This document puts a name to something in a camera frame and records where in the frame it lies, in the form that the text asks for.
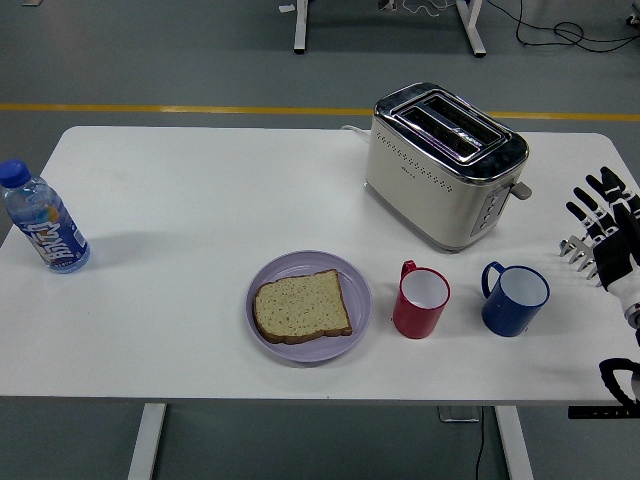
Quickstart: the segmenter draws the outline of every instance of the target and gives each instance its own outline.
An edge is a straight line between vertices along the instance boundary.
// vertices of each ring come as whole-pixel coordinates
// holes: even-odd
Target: yellow floor line
[[[198,105],[118,105],[118,104],[54,104],[54,103],[0,103],[0,111],[18,112],[122,112],[122,113],[208,113],[253,115],[326,115],[371,116],[371,108],[319,108],[319,107],[232,107]],[[619,113],[558,113],[558,112],[503,112],[488,111],[495,118],[527,120],[574,120],[604,122],[640,122],[640,114]]]

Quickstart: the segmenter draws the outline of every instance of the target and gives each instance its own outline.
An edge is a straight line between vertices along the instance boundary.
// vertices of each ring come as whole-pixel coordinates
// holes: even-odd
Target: bottle label
[[[84,239],[75,223],[66,215],[64,225],[59,221],[20,224],[20,230],[31,240],[42,259],[52,268],[64,268],[78,261],[87,250]]]

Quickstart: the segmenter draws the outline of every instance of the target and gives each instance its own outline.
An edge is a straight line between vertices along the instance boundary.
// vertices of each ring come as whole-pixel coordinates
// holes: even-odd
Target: red mug
[[[451,296],[449,282],[431,268],[402,265],[400,288],[393,309],[393,323],[408,338],[425,338],[433,329]]]

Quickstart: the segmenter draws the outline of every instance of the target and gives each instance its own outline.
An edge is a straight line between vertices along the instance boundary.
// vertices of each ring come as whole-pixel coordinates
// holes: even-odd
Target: water bottle
[[[47,267],[70,273],[87,263],[89,244],[47,182],[31,175],[22,160],[13,159],[0,163],[0,185],[9,217]]]

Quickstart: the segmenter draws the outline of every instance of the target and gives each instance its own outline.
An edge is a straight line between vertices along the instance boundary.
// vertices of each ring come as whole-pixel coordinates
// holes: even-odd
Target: blue mug
[[[493,289],[489,271],[498,272]],[[542,275],[523,265],[503,267],[491,262],[482,272],[482,293],[487,299],[482,319],[489,329],[503,337],[520,335],[549,300],[549,284]]]

